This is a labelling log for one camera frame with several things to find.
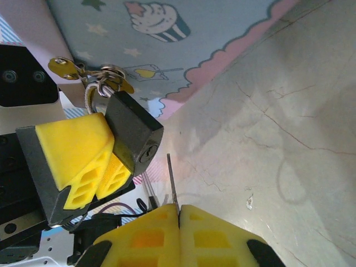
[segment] white marble surface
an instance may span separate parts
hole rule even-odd
[[[356,266],[355,25],[355,0],[302,1],[163,122],[156,162],[171,154],[180,204],[261,235],[287,266]]]

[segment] cupcake print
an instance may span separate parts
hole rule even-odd
[[[132,27],[162,42],[177,42],[190,34],[187,24],[169,4],[125,2]]]

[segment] key ring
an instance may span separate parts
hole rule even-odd
[[[93,102],[95,91],[97,91],[98,94],[104,98],[110,98],[115,93],[115,91],[110,86],[103,84],[105,81],[106,78],[102,78],[99,81],[92,81],[86,86],[84,94],[84,104],[86,110],[88,111],[88,114],[93,114],[97,112],[95,103]]]

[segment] metal screw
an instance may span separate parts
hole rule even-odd
[[[17,74],[15,71],[4,71],[2,73],[2,78],[5,82],[14,83],[17,81]]]
[[[16,229],[17,229],[16,224],[11,223],[11,224],[8,224],[5,226],[4,232],[9,235],[9,234],[12,234],[13,232],[15,232]]]
[[[0,146],[7,144],[7,138],[5,136],[0,136]]]
[[[68,61],[66,61],[64,58],[61,58],[61,57],[57,57],[57,58],[55,59],[55,62],[56,62],[57,64],[61,64],[61,65],[65,65],[65,64],[68,63]]]
[[[148,162],[151,158],[154,157],[158,150],[157,145],[150,146],[140,157],[140,163]]]
[[[15,165],[16,160],[13,157],[8,157],[7,159],[4,160],[3,164],[7,168],[11,168]]]
[[[36,82],[44,82],[46,79],[46,75],[43,71],[35,71],[33,73],[33,78]]]
[[[76,77],[72,74],[65,74],[63,78],[67,80],[76,80]]]

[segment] yellow 3d-printed part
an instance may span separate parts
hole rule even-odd
[[[174,204],[154,211],[100,236],[112,246],[101,267],[179,267],[180,245]]]
[[[130,175],[130,171],[112,153],[109,165],[104,173],[104,177],[102,178],[96,191],[96,197],[98,199],[102,199],[111,195],[126,183]]]
[[[109,163],[114,137],[102,113],[36,126],[59,191],[71,186],[64,209],[90,203]]]
[[[266,243],[261,237],[197,207],[181,207],[182,267],[258,267],[246,243],[250,239]]]

